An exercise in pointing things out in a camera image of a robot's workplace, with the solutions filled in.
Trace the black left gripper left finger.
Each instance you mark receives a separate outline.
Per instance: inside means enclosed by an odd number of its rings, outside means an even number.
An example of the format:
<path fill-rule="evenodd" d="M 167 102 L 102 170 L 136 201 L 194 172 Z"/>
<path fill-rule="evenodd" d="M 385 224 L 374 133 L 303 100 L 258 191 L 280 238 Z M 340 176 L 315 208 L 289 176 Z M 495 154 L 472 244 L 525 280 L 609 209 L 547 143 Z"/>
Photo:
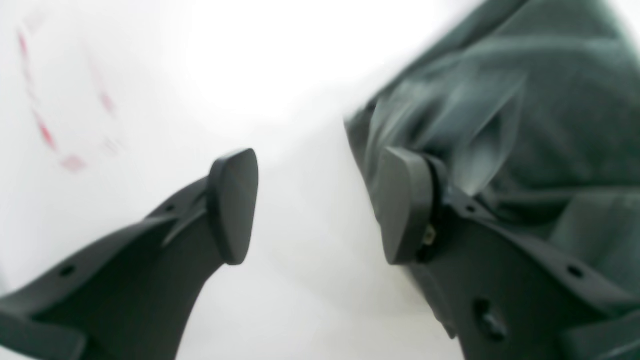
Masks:
<path fill-rule="evenodd" d="M 253 149 L 218 158 L 141 221 L 3 296 L 1 346 L 39 360 L 174 360 L 208 279 L 247 257 L 258 189 Z"/>

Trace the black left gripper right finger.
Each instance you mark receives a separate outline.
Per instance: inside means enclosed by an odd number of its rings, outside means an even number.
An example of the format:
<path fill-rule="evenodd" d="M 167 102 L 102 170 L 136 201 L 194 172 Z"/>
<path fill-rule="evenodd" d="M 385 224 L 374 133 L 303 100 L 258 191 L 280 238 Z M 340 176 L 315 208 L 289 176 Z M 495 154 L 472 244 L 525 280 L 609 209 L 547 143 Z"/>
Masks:
<path fill-rule="evenodd" d="M 425 271 L 467 360 L 639 358 L 639 299 L 500 224 L 439 159 L 382 151 L 379 223 L 391 265 Z"/>

